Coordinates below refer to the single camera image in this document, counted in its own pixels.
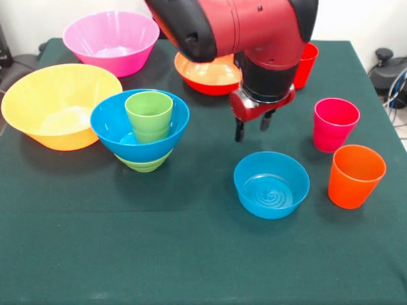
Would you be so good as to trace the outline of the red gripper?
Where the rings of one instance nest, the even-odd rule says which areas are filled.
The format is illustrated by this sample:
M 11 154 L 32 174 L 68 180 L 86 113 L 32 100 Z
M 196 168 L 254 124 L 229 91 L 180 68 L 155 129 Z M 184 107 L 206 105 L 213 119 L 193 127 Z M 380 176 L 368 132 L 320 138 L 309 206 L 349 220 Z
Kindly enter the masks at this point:
M 291 85 L 287 94 L 276 102 L 263 102 L 256 100 L 246 94 L 246 92 L 238 88 L 229 94 L 229 101 L 231 109 L 236 117 L 236 131 L 235 141 L 242 142 L 244 140 L 244 127 L 245 123 L 260 117 L 262 114 L 262 120 L 260 124 L 260 130 L 262 132 L 267 131 L 272 120 L 272 116 L 275 110 L 281 108 L 295 98 L 295 87 Z

